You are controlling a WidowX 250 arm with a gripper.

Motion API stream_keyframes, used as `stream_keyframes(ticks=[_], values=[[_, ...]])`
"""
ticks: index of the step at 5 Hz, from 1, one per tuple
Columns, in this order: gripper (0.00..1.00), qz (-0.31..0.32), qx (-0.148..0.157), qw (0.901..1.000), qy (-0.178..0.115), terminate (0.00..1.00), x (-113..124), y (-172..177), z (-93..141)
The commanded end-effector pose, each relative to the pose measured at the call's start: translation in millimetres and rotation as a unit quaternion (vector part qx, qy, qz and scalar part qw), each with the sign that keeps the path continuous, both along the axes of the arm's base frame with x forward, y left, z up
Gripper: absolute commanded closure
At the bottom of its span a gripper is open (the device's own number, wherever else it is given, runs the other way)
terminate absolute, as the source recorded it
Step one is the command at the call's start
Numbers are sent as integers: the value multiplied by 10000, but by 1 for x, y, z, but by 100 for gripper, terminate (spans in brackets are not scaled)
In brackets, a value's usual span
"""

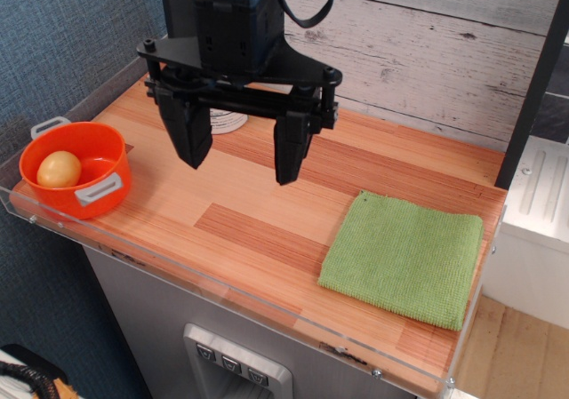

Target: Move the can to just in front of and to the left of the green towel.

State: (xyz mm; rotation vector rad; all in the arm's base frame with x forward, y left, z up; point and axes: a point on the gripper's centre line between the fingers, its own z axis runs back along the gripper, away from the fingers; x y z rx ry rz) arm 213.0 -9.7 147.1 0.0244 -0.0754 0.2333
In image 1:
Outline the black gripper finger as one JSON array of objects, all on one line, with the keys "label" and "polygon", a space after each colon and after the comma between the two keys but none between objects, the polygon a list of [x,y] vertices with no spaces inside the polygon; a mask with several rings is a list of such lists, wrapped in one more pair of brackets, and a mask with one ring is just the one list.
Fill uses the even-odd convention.
[{"label": "black gripper finger", "polygon": [[210,108],[164,88],[156,90],[156,103],[178,157],[197,169],[212,147]]},{"label": "black gripper finger", "polygon": [[287,111],[274,128],[276,181],[287,185],[298,179],[312,140],[310,115]]}]

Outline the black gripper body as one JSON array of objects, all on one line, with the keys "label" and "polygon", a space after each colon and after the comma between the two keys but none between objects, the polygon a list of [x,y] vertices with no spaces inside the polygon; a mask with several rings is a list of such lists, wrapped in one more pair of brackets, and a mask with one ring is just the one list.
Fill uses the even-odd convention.
[{"label": "black gripper body", "polygon": [[164,88],[191,102],[247,115],[310,115],[310,130],[333,128],[342,73],[296,52],[285,40],[285,20],[313,28],[330,12],[327,0],[302,20],[286,0],[192,0],[195,37],[143,41],[148,96]]}]

